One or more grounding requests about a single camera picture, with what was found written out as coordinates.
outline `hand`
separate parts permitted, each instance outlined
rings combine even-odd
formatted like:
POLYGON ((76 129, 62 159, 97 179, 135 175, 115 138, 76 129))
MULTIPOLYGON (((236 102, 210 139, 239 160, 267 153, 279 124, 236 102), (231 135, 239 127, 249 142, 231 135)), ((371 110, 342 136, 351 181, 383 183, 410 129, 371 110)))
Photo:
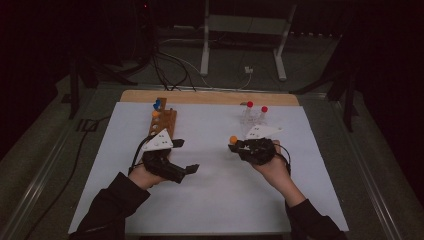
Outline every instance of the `hand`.
MULTIPOLYGON (((281 154, 281 148, 278 146, 280 141, 274 140, 273 143, 277 153, 281 154)), ((271 161, 263 165, 252 164, 252 167, 260 172, 265 180, 284 196, 289 207, 296 206, 306 200, 291 179, 286 163, 280 156, 275 155, 271 161)))
POLYGON ((128 178, 133 181, 141 189, 147 190, 154 185, 157 185, 163 181, 166 181, 165 178, 154 175, 153 173, 146 170, 143 164, 135 167, 128 178))

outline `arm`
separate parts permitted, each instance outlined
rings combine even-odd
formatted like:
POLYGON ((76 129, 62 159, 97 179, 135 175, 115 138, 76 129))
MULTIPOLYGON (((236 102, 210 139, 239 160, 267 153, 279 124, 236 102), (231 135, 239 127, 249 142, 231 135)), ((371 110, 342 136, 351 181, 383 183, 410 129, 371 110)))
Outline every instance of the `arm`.
POLYGON ((165 179, 146 171, 143 165, 126 177, 118 173, 108 188, 100 190, 71 240, 125 239, 125 218, 150 196, 146 190, 165 179))
POLYGON ((299 227, 303 232, 314 239, 347 239, 342 231, 328 216, 322 216, 308 199, 297 188, 286 169, 285 162, 275 156, 264 165, 252 165, 260 172, 266 181, 279 191, 286 199, 286 209, 292 228, 299 227))

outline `white paper sheet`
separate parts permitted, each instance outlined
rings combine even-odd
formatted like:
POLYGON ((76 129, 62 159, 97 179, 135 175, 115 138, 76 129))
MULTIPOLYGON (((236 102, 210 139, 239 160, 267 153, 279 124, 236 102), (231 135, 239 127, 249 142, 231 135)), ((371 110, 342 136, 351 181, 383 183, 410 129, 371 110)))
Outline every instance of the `white paper sheet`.
MULTIPOLYGON (((231 135, 243 138, 244 106, 168 103, 178 112, 174 139, 185 140, 170 160, 200 164, 181 184, 164 182, 126 221, 128 234, 267 234, 289 232, 282 196, 248 163, 230 152, 231 135)), ((151 104, 117 103, 69 232, 76 230, 92 199, 121 171, 127 173, 148 132, 151 104)), ((332 183, 302 107, 270 106, 267 124, 282 127, 278 139, 292 159, 292 178, 323 215, 348 230, 332 183)))

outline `white stand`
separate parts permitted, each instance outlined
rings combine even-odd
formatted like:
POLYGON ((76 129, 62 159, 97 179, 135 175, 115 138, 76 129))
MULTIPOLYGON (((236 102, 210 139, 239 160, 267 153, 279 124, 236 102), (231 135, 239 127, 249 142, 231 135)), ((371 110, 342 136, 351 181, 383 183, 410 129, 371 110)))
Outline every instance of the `white stand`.
POLYGON ((200 75, 206 77, 209 68, 209 30, 226 31, 226 32, 248 32, 261 34, 281 34, 280 45, 274 49, 274 59, 277 68, 278 79, 286 81, 286 71, 284 70, 281 54, 290 31, 291 22, 293 20, 296 5, 291 6, 289 16, 286 19, 267 19, 267 18, 249 18, 209 15, 209 0, 205 2, 205 30, 203 39, 202 62, 200 65, 200 75), (231 27, 230 22, 237 24, 237 27, 231 27), (243 24, 248 25, 246 31, 243 31, 243 24))

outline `cable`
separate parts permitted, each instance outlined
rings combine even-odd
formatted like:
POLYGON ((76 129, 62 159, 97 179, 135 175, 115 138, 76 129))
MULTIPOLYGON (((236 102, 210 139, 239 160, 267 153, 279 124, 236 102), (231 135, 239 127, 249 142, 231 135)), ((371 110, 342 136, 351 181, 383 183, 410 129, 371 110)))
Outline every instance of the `cable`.
POLYGON ((190 76, 190 73, 187 71, 187 68, 184 66, 184 64, 182 63, 182 61, 181 61, 181 59, 179 59, 179 58, 177 58, 177 57, 174 57, 174 56, 171 56, 171 55, 169 55, 169 54, 165 54, 165 53, 162 53, 162 52, 159 52, 159 54, 161 54, 161 55, 164 55, 164 56, 167 56, 167 57, 169 57, 169 58, 171 58, 171 59, 174 59, 175 61, 177 61, 177 63, 178 63, 178 65, 184 70, 184 72, 185 72, 185 77, 184 77, 184 79, 183 80, 181 80, 180 82, 178 82, 176 85, 180 85, 180 84, 182 84, 186 79, 187 79, 187 77, 188 77, 188 79, 189 79, 189 81, 190 81, 190 85, 191 85, 191 87, 193 88, 193 90, 196 92, 196 89, 194 88, 194 85, 193 85, 193 81, 191 80, 191 76, 190 76))
POLYGON ((285 147, 283 147, 283 146, 281 146, 280 144, 276 144, 276 143, 274 143, 274 145, 275 146, 279 146, 280 148, 282 148, 286 153, 287 153, 287 156, 289 157, 289 160, 288 160, 288 163, 289 164, 291 164, 291 157, 290 157, 290 153, 289 153, 289 151, 287 151, 287 149, 285 148, 285 147))
POLYGON ((183 69, 183 71, 184 71, 184 73, 185 73, 185 75, 184 75, 184 77, 183 77, 183 79, 182 80, 180 80, 179 82, 177 82, 176 84, 172 84, 172 88, 171 88, 171 91, 173 91, 175 88, 177 88, 178 90, 180 90, 179 88, 178 88, 178 85, 180 85, 180 84, 182 84, 183 82, 185 82, 185 80, 187 80, 187 77, 189 77, 189 73, 188 73, 188 71, 187 71, 187 69, 185 68, 185 66, 184 66, 184 64, 182 64, 179 60, 176 60, 176 59, 168 59, 168 58, 164 58, 164 57, 159 57, 159 56, 157 56, 158 58, 160 58, 160 59, 163 59, 163 60, 165 60, 165 61, 169 61, 169 62, 171 62, 171 63, 174 63, 174 64, 177 64, 179 67, 181 67, 182 69, 183 69))
POLYGON ((202 77, 202 75, 200 75, 200 71, 199 71, 199 70, 198 70, 195 66, 193 66, 193 64, 191 64, 191 63, 187 62, 187 61, 186 61, 186 60, 184 60, 184 59, 181 59, 181 58, 178 58, 178 57, 172 56, 172 55, 167 54, 167 53, 164 53, 164 52, 162 52, 162 54, 167 55, 167 56, 169 56, 169 57, 173 57, 173 58, 175 58, 175 59, 180 60, 181 62, 184 62, 184 63, 188 64, 190 67, 192 67, 194 70, 196 70, 196 72, 197 72, 197 73, 199 73, 200 78, 202 79, 203 83, 204 83, 206 86, 208 86, 208 87, 209 87, 209 88, 211 88, 211 89, 215 89, 214 87, 210 86, 210 85, 209 85, 209 84, 205 81, 205 79, 202 77))
POLYGON ((138 145, 138 147, 137 147, 137 151, 135 152, 135 155, 134 155, 134 159, 133 159, 133 161, 132 161, 132 163, 131 163, 131 167, 128 169, 128 175, 130 175, 130 173, 131 173, 131 171, 136 167, 136 166, 138 166, 138 165, 140 165, 140 164, 135 164, 136 163, 136 161, 137 161, 137 158, 138 158, 138 154, 140 153, 140 150, 141 150, 141 147, 147 142, 147 141, 149 141, 149 140, 151 140, 152 138, 154 138, 155 136, 154 135, 149 135, 149 136, 147 136, 145 139, 143 139, 143 141, 141 141, 140 142, 140 144, 138 145))
POLYGON ((59 198, 62 196, 63 192, 65 191, 66 187, 68 186, 69 182, 71 181, 72 177, 74 176, 75 171, 77 169, 78 162, 79 162, 79 156, 80 156, 80 153, 81 153, 81 149, 82 149, 84 140, 87 137, 87 135, 90 132, 90 130, 93 129, 93 128, 95 128, 101 121, 106 120, 108 118, 110 118, 110 116, 101 118, 99 120, 88 119, 88 120, 94 121, 94 123, 90 125, 90 127, 84 132, 84 135, 81 138, 81 141, 80 141, 80 144, 79 144, 79 147, 78 147, 78 151, 77 151, 77 155, 76 155, 75 161, 74 161, 74 166, 72 168, 71 175, 66 180, 65 185, 62 187, 62 189, 60 190, 60 192, 56 196, 56 198, 50 203, 50 205, 47 207, 47 209, 43 212, 43 214, 41 214, 41 216, 37 219, 37 221, 35 222, 35 224, 31 227, 31 229, 29 230, 28 234, 25 236, 25 240, 29 239, 29 237, 31 236, 31 234, 37 228, 38 224, 40 224, 41 220, 43 220, 43 218, 47 215, 47 213, 50 211, 50 209, 53 207, 53 205, 59 200, 59 198))
POLYGON ((166 91, 169 91, 168 84, 166 84, 166 82, 165 82, 165 81, 168 81, 169 82, 169 80, 166 79, 165 74, 163 73, 163 70, 161 68, 159 68, 159 64, 157 62, 157 59, 156 59, 155 55, 153 55, 152 61, 153 61, 153 67, 154 67, 154 69, 156 71, 156 75, 158 76, 159 81, 162 83, 162 85, 165 88, 165 90, 166 91))

